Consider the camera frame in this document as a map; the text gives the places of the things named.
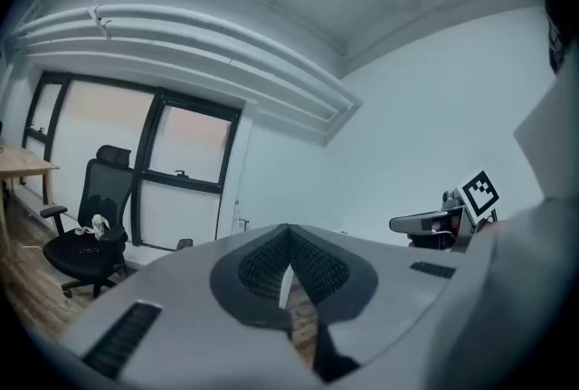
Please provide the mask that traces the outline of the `person's right forearm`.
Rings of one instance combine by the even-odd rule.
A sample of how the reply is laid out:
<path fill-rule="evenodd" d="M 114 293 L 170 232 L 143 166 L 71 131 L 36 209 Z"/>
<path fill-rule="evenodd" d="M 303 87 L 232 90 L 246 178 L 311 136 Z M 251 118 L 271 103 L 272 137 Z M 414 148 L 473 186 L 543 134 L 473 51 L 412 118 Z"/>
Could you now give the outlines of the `person's right forearm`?
<path fill-rule="evenodd" d="M 490 221 L 485 220 L 483 221 L 483 225 L 478 229 L 476 235 L 489 235 L 489 234 L 497 234 L 501 233 L 502 231 L 508 229 L 509 221 Z"/>

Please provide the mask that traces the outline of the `white plush toy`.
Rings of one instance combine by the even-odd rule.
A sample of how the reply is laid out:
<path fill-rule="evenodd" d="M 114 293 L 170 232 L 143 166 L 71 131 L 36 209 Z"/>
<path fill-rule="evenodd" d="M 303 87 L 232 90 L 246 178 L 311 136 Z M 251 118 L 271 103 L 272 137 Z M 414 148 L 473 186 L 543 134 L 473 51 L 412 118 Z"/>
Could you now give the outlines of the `white plush toy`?
<path fill-rule="evenodd" d="M 77 227 L 74 229 L 74 233 L 76 235 L 91 234 L 96 240 L 100 240 L 109 230 L 109 221 L 101 214 L 95 214 L 92 216 L 89 226 Z"/>

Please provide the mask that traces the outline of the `black mesh office chair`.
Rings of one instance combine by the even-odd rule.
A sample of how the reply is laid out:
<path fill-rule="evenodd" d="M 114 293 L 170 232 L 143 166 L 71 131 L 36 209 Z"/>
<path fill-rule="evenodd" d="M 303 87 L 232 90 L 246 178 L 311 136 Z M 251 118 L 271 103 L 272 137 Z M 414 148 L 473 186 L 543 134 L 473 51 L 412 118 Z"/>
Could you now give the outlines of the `black mesh office chair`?
<path fill-rule="evenodd" d="M 127 272 L 124 251 L 128 235 L 123 215 L 134 185 L 134 170 L 129 167 L 128 149 L 104 145 L 86 166 L 79 206 L 77 227 L 89 226 L 95 214 L 104 216 L 110 225 L 103 238 L 91 234 L 76 235 L 73 228 L 66 231 L 62 215 L 67 208 L 54 205 L 43 209 L 40 216 L 52 218 L 57 235 L 43 246 L 43 255 L 53 268 L 71 278 L 61 286 L 65 298 L 80 287 L 92 287 L 97 298 L 102 288 L 113 288 L 113 274 Z"/>

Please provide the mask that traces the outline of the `light wooden desk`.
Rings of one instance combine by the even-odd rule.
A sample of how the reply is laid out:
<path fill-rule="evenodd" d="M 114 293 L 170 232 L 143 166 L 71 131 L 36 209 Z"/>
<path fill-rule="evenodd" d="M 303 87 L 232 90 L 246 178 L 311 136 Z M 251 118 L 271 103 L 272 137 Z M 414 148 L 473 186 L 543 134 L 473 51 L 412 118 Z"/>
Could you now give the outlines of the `light wooden desk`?
<path fill-rule="evenodd" d="M 0 145 L 0 235 L 7 248 L 10 248 L 9 232 L 5 219 L 4 193 L 2 183 L 5 180 L 28 176 L 43 177 L 43 204 L 52 204 L 52 171 L 59 167 L 40 159 L 38 156 L 21 147 Z"/>

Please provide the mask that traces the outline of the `person's black t-shirt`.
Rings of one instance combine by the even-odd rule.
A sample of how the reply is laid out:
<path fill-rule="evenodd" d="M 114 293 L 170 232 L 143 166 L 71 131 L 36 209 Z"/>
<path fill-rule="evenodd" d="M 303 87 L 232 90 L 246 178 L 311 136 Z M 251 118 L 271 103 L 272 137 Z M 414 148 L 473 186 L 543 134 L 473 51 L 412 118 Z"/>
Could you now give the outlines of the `person's black t-shirt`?
<path fill-rule="evenodd" d="M 545 0 L 548 20 L 548 58 L 557 74 L 562 68 L 570 46 L 576 37 L 574 18 L 556 0 Z"/>

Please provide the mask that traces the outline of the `black window frame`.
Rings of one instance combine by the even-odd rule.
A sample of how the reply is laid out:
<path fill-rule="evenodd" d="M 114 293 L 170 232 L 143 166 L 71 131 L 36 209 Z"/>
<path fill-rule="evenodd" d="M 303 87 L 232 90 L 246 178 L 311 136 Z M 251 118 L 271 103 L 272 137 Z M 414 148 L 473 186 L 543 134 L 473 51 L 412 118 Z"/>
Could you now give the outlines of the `black window frame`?
<path fill-rule="evenodd" d="M 168 250 L 181 236 L 199 244 L 231 232 L 236 187 L 229 168 L 241 118 L 234 107 L 160 87 L 46 71 L 22 144 L 59 167 L 51 205 L 66 206 L 71 219 L 78 217 L 84 167 L 97 149 L 128 149 L 129 236 L 136 246 Z"/>

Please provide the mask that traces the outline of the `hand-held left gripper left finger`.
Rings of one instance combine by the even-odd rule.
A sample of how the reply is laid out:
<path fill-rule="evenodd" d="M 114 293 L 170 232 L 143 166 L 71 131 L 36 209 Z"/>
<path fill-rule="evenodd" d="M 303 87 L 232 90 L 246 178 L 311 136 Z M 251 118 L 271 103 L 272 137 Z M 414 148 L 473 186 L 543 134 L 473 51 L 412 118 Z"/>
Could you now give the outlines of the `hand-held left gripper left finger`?
<path fill-rule="evenodd" d="M 237 233 L 171 252 L 101 294 L 59 337 L 83 358 L 134 303 L 160 314 L 119 373 L 140 390 L 319 390 L 323 382 L 287 334 L 243 325 L 222 309 L 210 273 L 227 253 L 269 231 Z"/>

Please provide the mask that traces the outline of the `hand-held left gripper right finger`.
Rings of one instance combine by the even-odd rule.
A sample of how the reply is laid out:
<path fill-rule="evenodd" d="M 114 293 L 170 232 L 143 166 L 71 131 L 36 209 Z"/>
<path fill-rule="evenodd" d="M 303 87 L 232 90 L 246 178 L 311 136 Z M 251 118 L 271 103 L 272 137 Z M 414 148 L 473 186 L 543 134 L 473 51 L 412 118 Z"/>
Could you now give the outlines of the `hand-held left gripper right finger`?
<path fill-rule="evenodd" d="M 289 249 L 318 313 L 316 364 L 308 370 L 291 358 L 291 382 L 427 382 L 435 375 L 450 348 L 435 329 L 459 254 L 296 224 Z"/>

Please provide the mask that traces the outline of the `white ceiling pipe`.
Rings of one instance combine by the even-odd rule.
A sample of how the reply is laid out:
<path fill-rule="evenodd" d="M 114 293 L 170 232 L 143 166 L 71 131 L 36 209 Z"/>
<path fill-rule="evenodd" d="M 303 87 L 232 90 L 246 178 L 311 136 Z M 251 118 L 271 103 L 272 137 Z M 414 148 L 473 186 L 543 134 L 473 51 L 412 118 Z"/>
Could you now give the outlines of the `white ceiling pipe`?
<path fill-rule="evenodd" d="M 299 88 L 336 110 L 360 101 L 330 72 L 268 36 L 208 14 L 165 5 L 94 5 L 49 14 L 18 26 L 10 39 L 47 42 L 60 34 L 169 43 L 222 56 Z"/>
<path fill-rule="evenodd" d="M 43 60 L 180 81 L 212 96 L 250 100 L 311 128 L 328 128 L 360 104 L 333 75 L 296 52 L 198 25 L 76 15 L 31 22 L 8 42 Z"/>

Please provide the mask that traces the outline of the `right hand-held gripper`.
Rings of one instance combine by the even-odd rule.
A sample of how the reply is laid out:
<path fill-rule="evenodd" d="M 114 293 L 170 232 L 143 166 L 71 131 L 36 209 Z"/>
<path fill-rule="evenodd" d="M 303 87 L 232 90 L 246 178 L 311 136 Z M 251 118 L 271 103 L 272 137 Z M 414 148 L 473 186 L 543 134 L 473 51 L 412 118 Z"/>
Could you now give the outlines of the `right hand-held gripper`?
<path fill-rule="evenodd" d="M 389 228 L 396 233 L 434 233 L 441 250 L 464 251 L 472 237 L 495 223 L 498 192 L 481 169 L 442 197 L 439 211 L 392 218 Z M 411 248 L 434 248 L 433 235 L 408 234 Z"/>

